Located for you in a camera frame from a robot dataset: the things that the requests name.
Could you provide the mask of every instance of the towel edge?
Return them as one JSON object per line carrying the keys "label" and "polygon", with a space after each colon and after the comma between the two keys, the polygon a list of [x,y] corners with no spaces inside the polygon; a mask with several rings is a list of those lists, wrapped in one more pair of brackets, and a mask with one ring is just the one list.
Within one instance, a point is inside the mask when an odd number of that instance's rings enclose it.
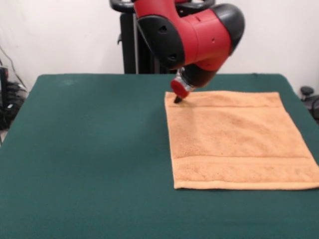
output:
{"label": "towel edge", "polygon": [[236,183],[223,181],[181,181],[174,183],[174,189],[226,189],[226,190],[307,190],[319,188],[319,182],[264,182],[264,183]]}

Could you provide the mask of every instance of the towel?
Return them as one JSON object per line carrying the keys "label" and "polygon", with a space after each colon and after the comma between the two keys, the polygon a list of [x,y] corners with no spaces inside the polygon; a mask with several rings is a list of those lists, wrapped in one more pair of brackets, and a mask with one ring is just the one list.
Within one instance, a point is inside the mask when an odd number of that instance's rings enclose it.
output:
{"label": "towel", "polygon": [[305,190],[319,167],[279,93],[166,92],[174,188]]}

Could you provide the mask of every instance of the green tablecloth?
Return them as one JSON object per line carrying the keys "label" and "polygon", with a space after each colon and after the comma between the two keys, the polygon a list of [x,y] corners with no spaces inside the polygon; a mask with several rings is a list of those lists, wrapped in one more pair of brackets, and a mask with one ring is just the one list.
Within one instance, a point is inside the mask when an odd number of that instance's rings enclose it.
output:
{"label": "green tablecloth", "polygon": [[[0,149],[0,239],[319,238],[319,190],[174,190],[172,75],[41,76]],[[280,75],[203,90],[278,91],[319,162],[319,129]]]}

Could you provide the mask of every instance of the cable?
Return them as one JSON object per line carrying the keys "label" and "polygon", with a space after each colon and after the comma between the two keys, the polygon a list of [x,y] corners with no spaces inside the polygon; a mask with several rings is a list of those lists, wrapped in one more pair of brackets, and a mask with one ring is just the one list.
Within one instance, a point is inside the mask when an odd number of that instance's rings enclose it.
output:
{"label": "cable", "polygon": [[23,83],[22,79],[19,77],[19,75],[16,73],[15,71],[15,68],[14,68],[14,64],[13,64],[13,61],[12,59],[6,54],[6,52],[4,51],[4,49],[2,48],[2,46],[0,45],[0,50],[2,51],[2,53],[6,56],[6,58],[8,58],[8,60],[10,61],[11,63],[11,67],[12,67],[12,70],[15,74],[15,76],[18,78],[18,80],[20,81],[20,83],[23,85],[23,87],[26,89],[26,86],[25,84]]}

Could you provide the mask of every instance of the red robot arm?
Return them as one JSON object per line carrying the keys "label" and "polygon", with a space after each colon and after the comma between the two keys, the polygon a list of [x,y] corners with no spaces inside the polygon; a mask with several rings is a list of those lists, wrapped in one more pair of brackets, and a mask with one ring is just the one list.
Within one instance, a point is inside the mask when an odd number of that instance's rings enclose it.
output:
{"label": "red robot arm", "polygon": [[133,0],[138,27],[151,52],[170,69],[181,99],[204,87],[232,54],[242,38],[245,20],[234,5],[218,4],[180,17],[174,0]]}

